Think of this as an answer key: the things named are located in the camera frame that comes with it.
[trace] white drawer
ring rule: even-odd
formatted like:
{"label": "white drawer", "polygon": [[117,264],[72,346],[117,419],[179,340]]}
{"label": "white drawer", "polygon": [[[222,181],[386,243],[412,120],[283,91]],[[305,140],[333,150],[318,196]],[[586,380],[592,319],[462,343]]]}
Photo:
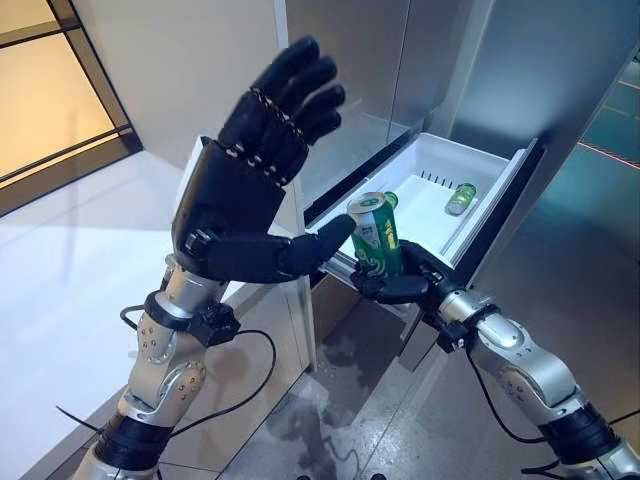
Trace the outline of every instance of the white drawer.
{"label": "white drawer", "polygon": [[[495,213],[535,143],[506,159],[422,133],[334,204],[309,230],[317,231],[336,215],[346,213],[347,204],[357,195],[392,191],[398,196],[394,210],[398,236],[422,245],[456,267]],[[461,183],[475,185],[477,193],[467,211],[454,217],[445,213],[444,207]],[[349,283],[355,262],[349,239],[324,269]]]}

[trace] wall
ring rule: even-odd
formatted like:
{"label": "wall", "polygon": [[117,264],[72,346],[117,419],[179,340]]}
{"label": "wall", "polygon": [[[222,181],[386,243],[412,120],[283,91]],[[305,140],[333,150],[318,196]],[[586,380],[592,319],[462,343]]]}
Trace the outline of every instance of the wall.
{"label": "wall", "polygon": [[278,51],[272,0],[77,0],[145,148],[184,167]]}

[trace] beverage can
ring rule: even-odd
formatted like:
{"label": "beverage can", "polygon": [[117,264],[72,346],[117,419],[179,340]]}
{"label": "beverage can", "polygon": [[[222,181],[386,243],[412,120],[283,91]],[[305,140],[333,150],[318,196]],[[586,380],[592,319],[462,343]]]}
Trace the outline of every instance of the beverage can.
{"label": "beverage can", "polygon": [[458,216],[462,215],[469,205],[473,197],[476,196],[476,187],[470,183],[463,183],[458,185],[456,191],[451,195],[451,198],[444,206],[444,211],[449,215]]}
{"label": "beverage can", "polygon": [[368,267],[369,275],[392,277],[402,273],[402,258],[393,208],[398,197],[393,192],[369,192],[351,200],[347,213],[356,222],[351,235],[357,259]]}

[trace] metal panel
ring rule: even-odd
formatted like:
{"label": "metal panel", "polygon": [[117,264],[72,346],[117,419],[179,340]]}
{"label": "metal panel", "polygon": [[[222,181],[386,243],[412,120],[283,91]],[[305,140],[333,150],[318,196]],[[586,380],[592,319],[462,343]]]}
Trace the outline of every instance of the metal panel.
{"label": "metal panel", "polygon": [[473,0],[412,0],[402,48],[389,141],[440,105],[467,27]]}
{"label": "metal panel", "polygon": [[312,34],[335,57],[347,91],[342,127],[302,169],[304,206],[387,143],[409,0],[287,0],[289,40]]}
{"label": "metal panel", "polygon": [[597,112],[637,48],[638,21],[638,0],[495,0],[451,139],[510,157],[540,137],[546,154],[483,265],[511,238]]}

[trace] wire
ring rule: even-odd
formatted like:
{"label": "wire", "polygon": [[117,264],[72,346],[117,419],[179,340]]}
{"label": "wire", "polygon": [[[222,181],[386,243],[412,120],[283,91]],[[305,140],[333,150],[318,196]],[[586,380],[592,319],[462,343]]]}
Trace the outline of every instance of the wire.
{"label": "wire", "polygon": [[271,351],[272,351],[271,367],[269,368],[269,373],[267,373],[267,376],[264,379],[264,381],[260,384],[260,386],[251,395],[249,395],[247,398],[245,398],[241,402],[236,403],[235,405],[232,405],[231,407],[227,407],[225,409],[222,409],[222,410],[219,410],[217,412],[214,412],[214,413],[212,413],[210,415],[206,415],[206,416],[202,417],[201,419],[190,423],[186,427],[182,427],[181,429],[176,430],[175,432],[173,432],[171,434],[172,438],[176,437],[176,436],[178,436],[178,435],[180,435],[180,434],[182,434],[184,432],[186,432],[187,430],[192,429],[193,427],[195,427],[197,425],[200,425],[201,423],[207,422],[209,420],[212,420],[212,419],[214,419],[216,417],[220,417],[222,415],[226,415],[227,413],[231,413],[234,410],[237,410],[240,407],[245,406],[247,403],[249,403],[251,400],[253,400],[262,391],[262,389],[269,382],[269,380],[271,380],[271,376],[273,375],[273,371],[276,368],[276,360],[277,360],[276,345],[275,345],[275,343],[273,343],[273,339],[269,336],[269,334],[266,333],[266,332],[263,332],[262,330],[242,330],[242,331],[238,332],[236,335],[246,335],[246,334],[249,334],[249,333],[262,335],[263,337],[265,337],[267,339],[267,341],[269,342],[269,345],[271,346]]}
{"label": "wire", "polygon": [[520,473],[523,475],[540,475],[547,478],[565,479],[566,477],[561,477],[560,475],[549,472],[549,470],[556,468],[558,465],[560,465],[560,460],[556,459],[550,464],[541,467],[523,468],[520,470]]}
{"label": "wire", "polygon": [[329,448],[331,449],[333,456],[343,463],[349,460],[349,457],[351,456],[351,454],[353,454],[353,457],[356,460],[356,473],[353,475],[353,480],[356,480],[356,478],[358,477],[358,474],[360,473],[360,457],[358,457],[358,452],[356,452],[356,449],[352,447],[344,457],[341,457],[340,455],[338,455],[336,446],[333,444],[333,440],[331,439],[330,436],[327,438],[323,438],[322,442],[329,445]]}
{"label": "wire", "polygon": [[526,473],[526,475],[539,475],[541,477],[547,477],[547,478],[555,478],[557,480],[568,480],[567,477],[561,477],[560,475],[556,475],[555,473],[551,473],[551,472],[545,472],[544,470],[540,470],[538,472],[528,472]]}
{"label": "wire", "polygon": [[620,423],[623,420],[626,420],[627,418],[631,418],[634,415],[638,415],[639,413],[640,413],[640,408],[638,410],[633,411],[633,412],[626,413],[626,414],[622,415],[621,417],[614,418],[613,420],[611,420],[609,422],[609,425],[615,425],[616,423]]}
{"label": "wire", "polygon": [[478,367],[476,367],[476,364],[474,363],[473,359],[471,358],[471,354],[469,353],[468,350],[467,350],[466,353],[467,353],[467,358],[469,359],[469,363],[471,364],[471,368],[473,368],[473,371],[475,372],[476,377],[478,378],[478,382],[480,383],[480,388],[482,388],[482,393],[484,393],[484,398],[487,400],[487,404],[489,405],[489,408],[491,409],[491,413],[493,413],[494,418],[496,419],[496,421],[498,422],[498,425],[500,425],[502,430],[507,435],[509,435],[513,440],[515,440],[516,442],[526,443],[526,444],[530,444],[530,445],[531,444],[536,444],[536,443],[544,443],[544,442],[546,442],[544,437],[523,438],[523,437],[520,437],[520,436],[516,435],[511,430],[509,430],[509,428],[504,424],[504,422],[500,418],[500,415],[498,415],[498,411],[496,410],[496,407],[493,405],[493,402],[491,401],[491,397],[489,396],[489,392],[487,391],[487,387],[484,384],[484,380],[482,379],[482,375],[480,375],[480,371],[478,370]]}
{"label": "wire", "polygon": [[101,428],[98,428],[95,425],[91,425],[90,423],[85,422],[84,420],[80,420],[78,417],[76,417],[75,415],[72,415],[71,413],[67,412],[65,409],[59,407],[58,405],[56,405],[56,408],[60,411],[60,413],[62,413],[63,415],[66,415],[71,420],[73,420],[74,422],[79,423],[83,427],[87,427],[89,430],[93,430],[96,433],[102,433],[102,429]]}
{"label": "wire", "polygon": [[139,310],[144,310],[144,305],[132,305],[130,307],[123,308],[120,311],[120,318],[124,323],[129,325],[131,328],[133,328],[134,330],[138,330],[138,325],[136,325],[136,322],[134,322],[129,317],[127,317],[127,313],[137,312]]}

